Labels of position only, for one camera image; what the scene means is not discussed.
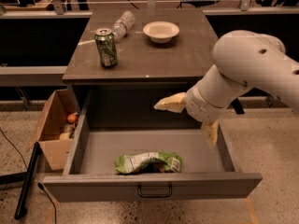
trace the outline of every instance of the silver can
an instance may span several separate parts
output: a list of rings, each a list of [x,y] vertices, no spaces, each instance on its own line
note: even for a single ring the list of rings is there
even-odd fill
[[[97,49],[100,54],[100,64],[109,68],[118,64],[118,56],[114,43],[114,35],[109,28],[99,28],[94,35]]]

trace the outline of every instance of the brown desk surface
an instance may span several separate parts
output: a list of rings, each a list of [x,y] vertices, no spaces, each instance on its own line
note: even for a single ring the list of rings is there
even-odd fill
[[[94,31],[111,27],[122,10],[94,11],[79,45],[63,76],[64,83],[88,84],[115,81],[188,81],[202,77],[213,64],[211,51],[217,36],[200,9],[132,10],[135,24],[117,44],[119,64],[113,68],[99,65]],[[155,44],[143,34],[152,21],[170,21],[179,35],[167,44]]]

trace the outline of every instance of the can lid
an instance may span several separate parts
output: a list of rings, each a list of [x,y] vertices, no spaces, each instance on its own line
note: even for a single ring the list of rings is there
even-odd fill
[[[110,28],[106,28],[106,27],[103,27],[103,28],[99,28],[95,31],[95,33],[97,35],[109,35],[112,33],[111,29]]]

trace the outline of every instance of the green can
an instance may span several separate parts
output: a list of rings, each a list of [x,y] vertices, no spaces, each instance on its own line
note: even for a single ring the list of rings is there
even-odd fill
[[[97,49],[100,54],[100,64],[109,68],[118,64],[114,35],[109,28],[99,28],[94,35]]]

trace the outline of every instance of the drawer handle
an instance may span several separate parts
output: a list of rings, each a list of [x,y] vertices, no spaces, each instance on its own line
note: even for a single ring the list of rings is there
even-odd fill
[[[168,198],[172,195],[172,186],[169,185],[168,193],[166,194],[144,194],[141,191],[141,186],[138,186],[138,195],[142,198]]]

